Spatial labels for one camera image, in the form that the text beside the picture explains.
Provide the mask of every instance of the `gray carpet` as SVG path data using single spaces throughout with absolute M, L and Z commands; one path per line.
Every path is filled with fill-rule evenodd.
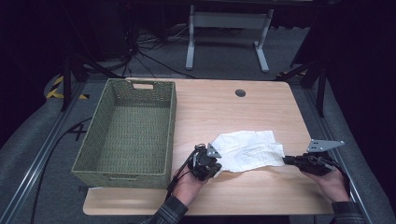
M 209 79 L 241 79 L 241 80 L 272 80 L 279 72 L 289 71 L 290 62 L 301 45 L 307 29 L 271 29 L 264 44 L 264 52 L 270 67 L 270 72 L 264 74 L 258 64 L 252 43 L 260 34 L 256 31 L 219 31 L 203 30 L 197 33 L 194 67 L 191 71 L 184 69 L 188 42 L 185 35 L 177 42 L 169 43 L 159 49 L 143 51 L 148 56 L 167 64 L 174 70 L 136 55 L 129 69 L 124 73 L 127 77 L 186 77 L 183 74 Z M 104 66 L 117 62 L 101 63 Z M 121 75 L 123 68 L 114 71 Z M 43 90 L 47 94 L 54 79 Z M 300 77 L 293 77 L 288 82 L 302 112 L 304 121 L 312 138 L 331 138 L 344 140 L 346 145 L 339 148 L 342 160 L 350 174 L 352 182 L 363 201 L 370 223 L 396 223 L 395 216 L 389 206 L 387 196 L 382 191 L 375 177 L 367 166 L 359 147 L 346 122 L 342 112 L 333 98 L 328 85 L 325 95 L 325 118 L 318 117 L 312 106 L 316 88 L 303 90 L 298 84 Z M 97 105 L 105 77 L 101 74 L 91 74 L 82 89 L 74 83 L 77 94 L 89 94 L 88 100 L 76 100 L 67 113 L 60 113 L 62 99 L 50 98 L 13 134 L 0 150 L 0 214 L 9 211 L 7 206 L 29 167 L 34 163 L 36 154 L 44 145 L 53 146 L 56 139 L 70 127 L 84 119 L 90 118 Z M 87 130 L 89 121 L 83 123 Z M 77 133 L 67 133 L 59 142 L 50 156 L 45 170 L 39 198 L 35 208 L 35 223 L 129 223 L 138 222 L 146 217 L 90 217 L 82 212 L 85 198 L 85 186 L 73 175 L 71 167 L 81 146 L 83 134 L 77 139 Z M 30 223 L 33 203 L 37 190 L 35 185 L 26 192 L 26 198 L 21 197 L 20 206 L 12 213 L 9 223 Z M 291 216 L 291 224 L 329 223 L 331 216 Z

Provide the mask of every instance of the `metal stand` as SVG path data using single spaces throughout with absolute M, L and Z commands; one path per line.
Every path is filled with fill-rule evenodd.
M 260 41 L 255 41 L 254 46 L 259 58 L 260 66 L 264 73 L 269 72 L 262 46 L 268 33 L 274 10 L 268 10 L 267 14 L 242 14 L 242 13 L 218 13 L 218 12 L 195 12 L 195 7 L 190 8 L 190 42 L 187 50 L 186 69 L 191 70 L 194 60 L 194 28 L 195 27 L 218 27 L 218 28 L 242 28 L 261 29 Z

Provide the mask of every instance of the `white napkin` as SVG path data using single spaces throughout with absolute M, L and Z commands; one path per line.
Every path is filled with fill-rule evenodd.
M 211 144 L 221 155 L 221 171 L 236 173 L 285 164 L 283 146 L 276 142 L 272 131 L 225 133 Z

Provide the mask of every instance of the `hand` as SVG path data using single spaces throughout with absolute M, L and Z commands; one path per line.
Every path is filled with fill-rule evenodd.
M 189 206 L 197 197 L 200 189 L 207 183 L 207 180 L 201 181 L 196 179 L 187 166 L 181 171 L 180 176 L 182 177 L 178 180 L 173 195 L 184 203 L 184 205 Z
M 312 175 L 306 172 L 302 173 L 313 179 L 319 185 L 324 195 L 326 195 L 333 203 L 350 202 L 344 186 L 344 177 L 339 170 L 336 169 L 324 176 Z

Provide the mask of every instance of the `wicker basket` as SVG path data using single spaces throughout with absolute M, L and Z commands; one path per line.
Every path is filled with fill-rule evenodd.
M 166 189 L 176 105 L 174 82 L 109 79 L 72 173 L 91 187 Z

